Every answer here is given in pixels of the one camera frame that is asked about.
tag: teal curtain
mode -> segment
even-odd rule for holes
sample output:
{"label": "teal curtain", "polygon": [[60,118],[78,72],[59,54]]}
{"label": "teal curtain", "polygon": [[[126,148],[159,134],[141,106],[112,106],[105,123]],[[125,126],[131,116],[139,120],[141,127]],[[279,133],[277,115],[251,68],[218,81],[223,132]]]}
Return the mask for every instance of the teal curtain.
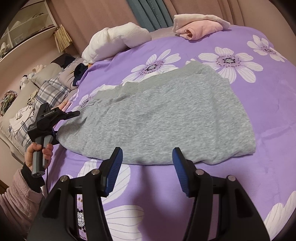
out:
{"label": "teal curtain", "polygon": [[163,0],[127,0],[142,28],[153,32],[173,26],[173,21]]}

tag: plaid fabric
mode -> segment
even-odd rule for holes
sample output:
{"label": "plaid fabric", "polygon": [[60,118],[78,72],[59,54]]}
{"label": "plaid fabric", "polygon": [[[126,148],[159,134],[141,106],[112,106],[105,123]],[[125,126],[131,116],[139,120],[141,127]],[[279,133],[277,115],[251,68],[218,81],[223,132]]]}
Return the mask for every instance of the plaid fabric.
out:
{"label": "plaid fabric", "polygon": [[59,81],[59,74],[51,79],[43,82],[34,103],[34,115],[29,118],[21,129],[15,135],[11,126],[9,127],[9,132],[15,136],[16,140],[25,148],[32,143],[28,136],[28,127],[33,124],[36,120],[36,116],[40,106],[44,103],[49,103],[50,108],[56,107],[68,96],[70,89],[62,85]]}

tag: metal screw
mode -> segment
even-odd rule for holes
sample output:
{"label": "metal screw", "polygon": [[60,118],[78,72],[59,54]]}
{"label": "metal screw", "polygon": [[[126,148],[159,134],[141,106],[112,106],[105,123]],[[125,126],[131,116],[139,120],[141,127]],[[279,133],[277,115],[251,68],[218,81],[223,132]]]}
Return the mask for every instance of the metal screw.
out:
{"label": "metal screw", "polygon": [[100,173],[100,170],[99,169],[93,169],[91,171],[92,175],[98,175]]}
{"label": "metal screw", "polygon": [[65,181],[67,181],[68,180],[68,176],[61,176],[61,178],[60,178],[60,181],[61,182],[65,182]]}
{"label": "metal screw", "polygon": [[236,178],[233,175],[229,175],[228,180],[234,182],[236,180]]}
{"label": "metal screw", "polygon": [[197,170],[195,171],[195,173],[196,173],[197,175],[203,175],[205,172],[204,172],[203,170],[201,170],[201,169],[197,169]]}

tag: rolled pink towel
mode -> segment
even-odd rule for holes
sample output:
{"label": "rolled pink towel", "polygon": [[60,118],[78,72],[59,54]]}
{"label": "rolled pink towel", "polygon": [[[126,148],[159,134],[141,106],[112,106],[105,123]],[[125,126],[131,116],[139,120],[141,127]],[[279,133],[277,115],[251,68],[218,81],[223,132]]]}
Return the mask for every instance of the rolled pink towel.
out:
{"label": "rolled pink towel", "polygon": [[185,25],[176,30],[176,33],[188,40],[198,40],[208,34],[212,34],[223,29],[222,25],[216,21],[199,20]]}

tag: pink fleece jacket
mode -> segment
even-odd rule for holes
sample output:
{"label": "pink fleece jacket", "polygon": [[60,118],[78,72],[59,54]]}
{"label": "pink fleece jacket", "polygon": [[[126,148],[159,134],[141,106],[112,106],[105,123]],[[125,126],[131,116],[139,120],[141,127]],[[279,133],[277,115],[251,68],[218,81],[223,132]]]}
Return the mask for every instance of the pink fleece jacket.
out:
{"label": "pink fleece jacket", "polygon": [[188,40],[198,40],[202,37],[223,29],[222,25],[216,21],[199,20],[185,25],[176,30],[176,33]]}
{"label": "pink fleece jacket", "polygon": [[0,195],[0,206],[6,217],[23,237],[26,237],[39,210],[42,192],[36,193],[29,188],[21,169],[13,177],[12,186]]}

